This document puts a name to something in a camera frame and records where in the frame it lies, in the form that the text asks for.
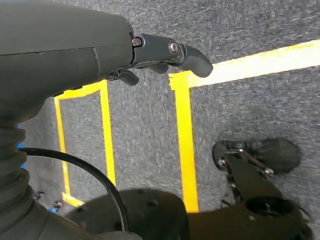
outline metal bolt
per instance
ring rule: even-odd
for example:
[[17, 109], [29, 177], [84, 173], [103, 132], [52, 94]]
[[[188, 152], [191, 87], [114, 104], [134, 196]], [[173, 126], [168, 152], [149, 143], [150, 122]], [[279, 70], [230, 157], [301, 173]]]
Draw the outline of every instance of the metal bolt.
[[143, 44], [143, 41], [141, 41], [141, 39], [140, 39], [139, 37], [135, 37], [132, 39], [132, 45], [134, 47], [139, 47], [141, 46]]
[[265, 172], [266, 175], [269, 176], [270, 178], [273, 177], [273, 175], [274, 175], [273, 170], [272, 170], [272, 169], [271, 169], [271, 168], [266, 168], [266, 169], [264, 170], [264, 172]]
[[220, 158], [217, 161], [217, 164], [221, 167], [224, 167], [226, 165], [226, 160], [224, 158]]
[[179, 50], [179, 46], [177, 42], [175, 41], [171, 41], [169, 43], [169, 50], [172, 53], [172, 54], [176, 54], [178, 52]]

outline yellow line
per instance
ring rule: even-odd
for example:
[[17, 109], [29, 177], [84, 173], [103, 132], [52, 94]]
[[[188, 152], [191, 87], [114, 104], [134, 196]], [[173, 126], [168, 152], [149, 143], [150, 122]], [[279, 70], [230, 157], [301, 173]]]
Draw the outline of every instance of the yellow line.
[[71, 206], [73, 206], [75, 208], [80, 207], [85, 204], [83, 201], [78, 200], [76, 198], [74, 198], [69, 194], [66, 194], [64, 192], [62, 193], [62, 198], [64, 202], [70, 204]]
[[212, 73], [205, 78], [191, 71], [171, 74], [170, 85], [176, 90], [180, 88], [181, 81], [186, 81], [189, 88], [194, 88], [315, 67], [320, 65], [319, 56], [320, 39], [312, 40], [214, 64]]
[[188, 213], [197, 213], [198, 191], [189, 89], [184, 87], [176, 90], [175, 99], [183, 201]]
[[102, 122], [103, 125], [104, 148], [106, 151], [106, 174], [109, 179], [115, 185], [115, 160], [113, 158], [109, 101], [108, 96], [108, 84], [106, 80], [103, 80], [100, 82], [100, 92]]
[[75, 99], [75, 98], [82, 98], [85, 97], [89, 94], [94, 94], [100, 89], [100, 82], [92, 83], [89, 85], [83, 86], [82, 88], [77, 90], [67, 90], [63, 94], [56, 96], [55, 99], [63, 100], [63, 99]]
[[[57, 115], [57, 132], [59, 134], [60, 150], [63, 153], [66, 152], [65, 137], [63, 134], [63, 118], [61, 117], [61, 109], [60, 100], [54, 98], [55, 114]], [[66, 162], [62, 162], [63, 172], [64, 188], [67, 195], [70, 195], [69, 176], [68, 173], [68, 165]]]

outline black plastic part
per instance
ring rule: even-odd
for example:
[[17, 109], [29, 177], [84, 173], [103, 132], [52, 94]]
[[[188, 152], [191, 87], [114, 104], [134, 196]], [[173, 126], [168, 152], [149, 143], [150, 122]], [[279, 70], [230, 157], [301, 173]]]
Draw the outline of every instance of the black plastic part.
[[176, 55], [169, 50], [169, 43], [174, 41], [172, 38], [149, 34], [134, 34], [134, 37], [141, 39], [142, 45], [134, 48], [134, 59], [131, 68], [148, 67]]
[[189, 71], [201, 77], [206, 78], [209, 76], [214, 67], [212, 64], [201, 51], [188, 45], [183, 45], [186, 58], [183, 63], [178, 65], [179, 68]]
[[284, 138], [272, 138], [263, 140], [223, 140], [215, 143], [212, 148], [214, 164], [220, 170], [226, 170], [218, 164], [218, 161], [226, 154], [238, 152], [243, 149], [250, 155], [273, 170], [275, 174], [288, 173], [300, 164], [300, 149]]
[[[187, 213], [177, 196], [152, 189], [125, 190], [120, 195], [128, 203], [132, 231], [143, 240], [189, 239]], [[99, 235], [121, 230], [116, 213], [111, 198], [106, 195], [87, 202], [66, 217]]]
[[293, 213], [296, 206], [279, 197], [252, 197], [245, 203], [248, 210], [266, 217], [281, 217]]
[[134, 86], [139, 83], [139, 77], [129, 70], [121, 71], [118, 79], [129, 86]]
[[217, 159], [224, 159], [228, 190], [231, 189], [233, 200], [227, 200], [226, 203], [229, 206], [217, 211], [190, 214], [192, 239], [201, 233], [204, 240], [312, 239], [312, 231], [300, 208], [283, 199], [278, 189], [244, 160], [243, 155], [232, 153], [244, 149], [245, 142], [219, 143], [214, 145], [213, 155], [217, 163]]

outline robotic arm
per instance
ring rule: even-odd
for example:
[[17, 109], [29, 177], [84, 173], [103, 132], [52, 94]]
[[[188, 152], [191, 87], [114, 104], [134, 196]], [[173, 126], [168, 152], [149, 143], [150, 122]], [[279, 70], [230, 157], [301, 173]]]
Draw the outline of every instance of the robotic arm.
[[125, 18], [38, 0], [0, 0], [0, 240], [140, 239], [128, 232], [92, 235], [35, 202], [18, 123], [45, 99], [66, 90], [120, 79], [130, 69], [168, 66], [207, 77], [212, 65], [200, 51], [168, 37], [137, 34]]

